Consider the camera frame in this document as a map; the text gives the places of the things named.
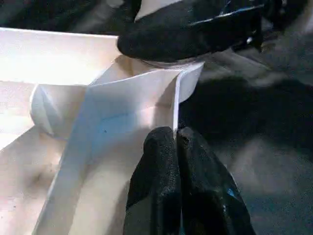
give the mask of white divider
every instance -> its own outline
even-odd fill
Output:
[[[34,235],[122,234],[127,182],[144,139],[155,127],[177,128],[179,101],[203,67],[155,70],[135,62],[129,72],[131,61],[118,58],[87,89]]]

